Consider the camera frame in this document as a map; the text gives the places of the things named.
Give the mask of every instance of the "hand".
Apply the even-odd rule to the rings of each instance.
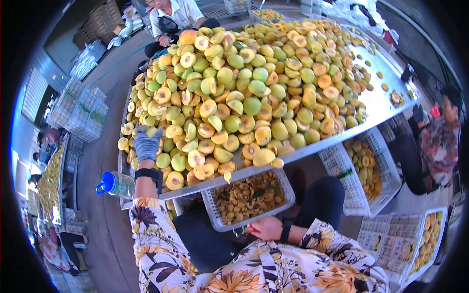
[[[272,216],[252,221],[247,227],[253,228],[251,234],[262,241],[280,240],[283,230],[282,222]]]
[[[135,135],[134,148],[139,163],[143,160],[153,160],[156,162],[159,141],[163,135],[163,128],[159,128],[153,137],[148,137],[147,130],[148,126],[138,126],[137,134]]]
[[[161,36],[161,37],[159,37],[158,41],[159,41],[159,44],[162,47],[169,47],[171,45],[169,43],[169,41],[171,41],[171,39],[168,36]]]

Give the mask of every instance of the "blue bottle cap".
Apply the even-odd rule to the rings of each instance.
[[[112,191],[116,186],[116,177],[110,172],[104,172],[101,177],[101,183],[96,186],[96,193],[101,195],[105,192]]]

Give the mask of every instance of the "black watch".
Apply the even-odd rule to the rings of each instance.
[[[153,182],[155,182],[156,187],[158,189],[158,194],[161,194],[162,186],[163,186],[163,172],[160,170],[156,169],[138,169],[135,171],[135,180],[137,180],[138,177],[150,177]]]
[[[284,220],[283,221],[283,230],[282,234],[280,235],[280,242],[282,243],[288,243],[288,236],[290,235],[290,228],[293,225],[292,220]]]

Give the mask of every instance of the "patterned shirt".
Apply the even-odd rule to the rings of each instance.
[[[142,292],[389,292],[388,277],[357,241],[315,219],[298,246],[256,240],[214,273],[197,274],[164,203],[130,210]]]
[[[459,125],[459,122],[446,122],[442,116],[434,117],[420,133],[424,173],[428,170],[438,184],[446,184],[451,179],[458,162]]]

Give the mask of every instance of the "gloved hand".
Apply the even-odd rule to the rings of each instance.
[[[137,126],[134,148],[138,163],[143,160],[153,160],[156,162],[156,153],[159,148],[159,141],[163,135],[163,128],[159,128],[153,137],[148,137],[146,131],[148,126]]]
[[[415,105],[412,109],[412,115],[417,124],[422,122],[424,120],[424,108],[422,107],[422,105]]]

